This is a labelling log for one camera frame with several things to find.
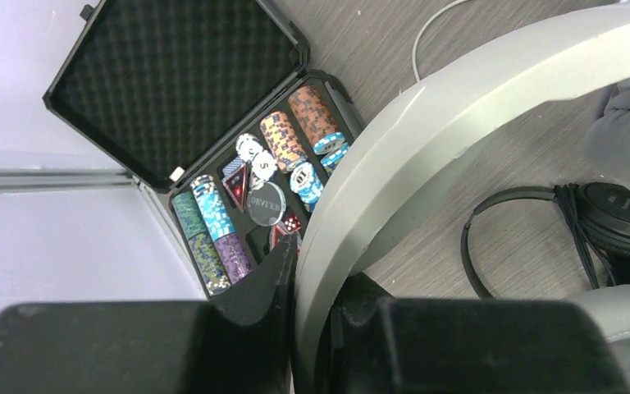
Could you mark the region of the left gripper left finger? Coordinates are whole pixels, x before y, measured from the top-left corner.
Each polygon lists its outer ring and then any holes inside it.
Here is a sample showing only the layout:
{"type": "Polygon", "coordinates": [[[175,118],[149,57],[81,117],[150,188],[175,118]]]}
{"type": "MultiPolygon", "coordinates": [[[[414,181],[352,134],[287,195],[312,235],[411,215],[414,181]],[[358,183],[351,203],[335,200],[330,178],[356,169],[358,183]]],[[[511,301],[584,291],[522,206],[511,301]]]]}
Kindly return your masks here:
{"type": "Polygon", "coordinates": [[[208,301],[13,305],[0,393],[286,393],[297,240],[208,301]]]}

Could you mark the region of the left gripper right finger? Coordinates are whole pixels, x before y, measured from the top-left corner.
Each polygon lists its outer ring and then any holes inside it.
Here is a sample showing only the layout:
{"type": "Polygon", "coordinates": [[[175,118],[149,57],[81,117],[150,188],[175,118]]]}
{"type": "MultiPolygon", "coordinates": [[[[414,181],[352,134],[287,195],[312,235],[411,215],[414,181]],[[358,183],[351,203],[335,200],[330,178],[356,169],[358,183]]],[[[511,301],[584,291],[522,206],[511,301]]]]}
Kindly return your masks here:
{"type": "Polygon", "coordinates": [[[568,302],[396,298],[363,273],[331,308],[319,393],[627,393],[592,319],[568,302]]]}

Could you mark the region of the white headphones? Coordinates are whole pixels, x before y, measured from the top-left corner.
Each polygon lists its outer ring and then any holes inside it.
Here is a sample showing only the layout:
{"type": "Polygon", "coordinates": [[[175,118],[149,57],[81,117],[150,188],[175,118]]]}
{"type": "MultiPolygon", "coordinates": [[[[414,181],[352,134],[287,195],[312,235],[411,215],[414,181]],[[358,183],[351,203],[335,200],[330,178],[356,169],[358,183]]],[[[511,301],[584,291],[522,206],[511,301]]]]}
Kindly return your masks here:
{"type": "Polygon", "coordinates": [[[505,123],[549,101],[630,77],[630,2],[514,30],[391,101],[327,182],[295,274],[294,384],[314,389],[317,350],[337,294],[393,215],[427,183],[445,193],[458,161],[505,123]]]}

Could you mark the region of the black wired headphones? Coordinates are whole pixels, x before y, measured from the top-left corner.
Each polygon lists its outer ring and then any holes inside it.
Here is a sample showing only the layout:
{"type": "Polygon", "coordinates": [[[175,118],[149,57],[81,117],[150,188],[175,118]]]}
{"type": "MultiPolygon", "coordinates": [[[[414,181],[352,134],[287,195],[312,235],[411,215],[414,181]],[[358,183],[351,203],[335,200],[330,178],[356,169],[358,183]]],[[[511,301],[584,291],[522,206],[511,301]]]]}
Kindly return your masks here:
{"type": "Polygon", "coordinates": [[[606,286],[630,284],[630,190],[604,182],[583,186],[569,183],[552,188],[524,186],[487,197],[463,226],[460,240],[463,269],[480,298],[493,299],[494,296],[482,282],[470,257],[468,233],[473,219],[497,204],[520,199],[552,202],[559,207],[592,288],[601,287],[594,258],[598,258],[605,269],[606,286]]]}

